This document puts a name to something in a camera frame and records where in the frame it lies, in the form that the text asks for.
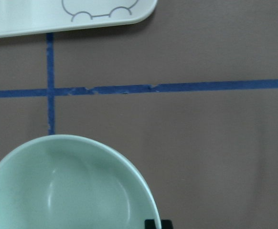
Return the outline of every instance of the white tray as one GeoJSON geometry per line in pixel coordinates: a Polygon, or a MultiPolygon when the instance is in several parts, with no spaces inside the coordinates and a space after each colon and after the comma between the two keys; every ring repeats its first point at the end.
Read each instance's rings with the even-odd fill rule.
{"type": "Polygon", "coordinates": [[[0,37],[133,24],[157,0],[0,0],[0,37]]]}

